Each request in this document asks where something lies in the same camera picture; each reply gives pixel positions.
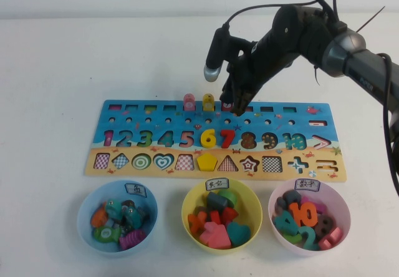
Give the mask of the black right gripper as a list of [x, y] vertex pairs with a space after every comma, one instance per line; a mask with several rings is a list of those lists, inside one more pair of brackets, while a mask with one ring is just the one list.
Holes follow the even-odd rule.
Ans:
[[233, 114], [242, 115], [261, 87], [295, 59], [295, 34], [271, 29], [228, 65], [229, 77], [220, 101], [233, 102]]

